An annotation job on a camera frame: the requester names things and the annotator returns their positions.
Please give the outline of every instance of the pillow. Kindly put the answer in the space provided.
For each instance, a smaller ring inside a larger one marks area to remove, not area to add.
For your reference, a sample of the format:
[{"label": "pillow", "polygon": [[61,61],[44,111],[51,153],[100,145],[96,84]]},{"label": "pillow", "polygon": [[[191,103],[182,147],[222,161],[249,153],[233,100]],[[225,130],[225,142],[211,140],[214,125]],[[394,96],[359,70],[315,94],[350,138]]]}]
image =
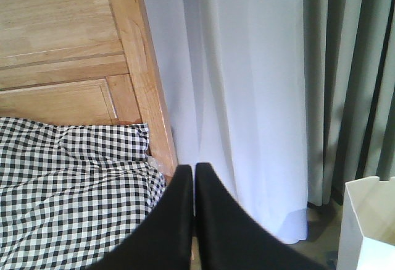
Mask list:
[{"label": "pillow", "polygon": [[148,160],[147,124],[55,126],[0,118],[0,167],[45,171],[78,162],[100,168]]}]

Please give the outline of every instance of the curtain fold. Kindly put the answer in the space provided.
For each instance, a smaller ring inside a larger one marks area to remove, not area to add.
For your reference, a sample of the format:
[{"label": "curtain fold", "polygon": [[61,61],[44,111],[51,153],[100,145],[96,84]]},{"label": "curtain fold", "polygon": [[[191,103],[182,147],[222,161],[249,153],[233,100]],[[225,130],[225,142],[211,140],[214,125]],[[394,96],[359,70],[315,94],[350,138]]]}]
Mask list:
[{"label": "curtain fold", "polygon": [[145,0],[180,163],[280,240],[307,201],[395,175],[394,0]]}]

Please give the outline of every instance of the wood grain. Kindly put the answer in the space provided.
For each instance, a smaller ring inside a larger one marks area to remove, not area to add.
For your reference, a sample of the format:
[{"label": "wood grain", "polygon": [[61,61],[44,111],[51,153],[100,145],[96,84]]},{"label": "wood grain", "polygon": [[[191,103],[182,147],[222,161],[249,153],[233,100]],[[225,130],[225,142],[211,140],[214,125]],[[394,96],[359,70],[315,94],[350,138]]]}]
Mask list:
[{"label": "wood grain", "polygon": [[117,120],[104,79],[1,91],[0,116],[54,125],[111,125]]},{"label": "wood grain", "polygon": [[137,106],[135,92],[129,74],[106,77],[112,102],[122,125],[139,124],[142,122]]},{"label": "wood grain", "polygon": [[49,83],[76,82],[127,73],[128,68],[123,54],[29,65],[0,70],[0,90]]},{"label": "wood grain", "polygon": [[0,66],[121,53],[108,0],[0,0]]},{"label": "wood grain", "polygon": [[151,153],[173,174],[177,165],[164,94],[143,0],[111,0]]}]

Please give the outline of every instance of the checkered pillow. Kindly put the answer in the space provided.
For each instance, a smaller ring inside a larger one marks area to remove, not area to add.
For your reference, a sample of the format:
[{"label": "checkered pillow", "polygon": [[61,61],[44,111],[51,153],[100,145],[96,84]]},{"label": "checkered pillow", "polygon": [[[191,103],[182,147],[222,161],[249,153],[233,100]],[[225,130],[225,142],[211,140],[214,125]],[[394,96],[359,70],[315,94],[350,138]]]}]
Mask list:
[{"label": "checkered pillow", "polygon": [[83,269],[130,234],[165,188],[147,125],[0,118],[0,269]]}]

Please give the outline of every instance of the floor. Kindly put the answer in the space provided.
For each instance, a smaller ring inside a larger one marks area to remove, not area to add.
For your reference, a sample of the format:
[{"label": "floor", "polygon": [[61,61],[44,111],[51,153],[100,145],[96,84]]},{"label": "floor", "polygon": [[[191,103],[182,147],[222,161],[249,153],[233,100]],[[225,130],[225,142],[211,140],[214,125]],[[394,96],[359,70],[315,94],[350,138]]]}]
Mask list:
[{"label": "floor", "polygon": [[[307,210],[309,220],[309,237],[307,240],[290,245],[291,248],[325,265],[328,269],[335,270],[339,236],[341,228],[342,206],[334,201],[330,204],[309,207]],[[193,238],[194,259],[191,270],[201,270],[198,254],[198,241]]]}]

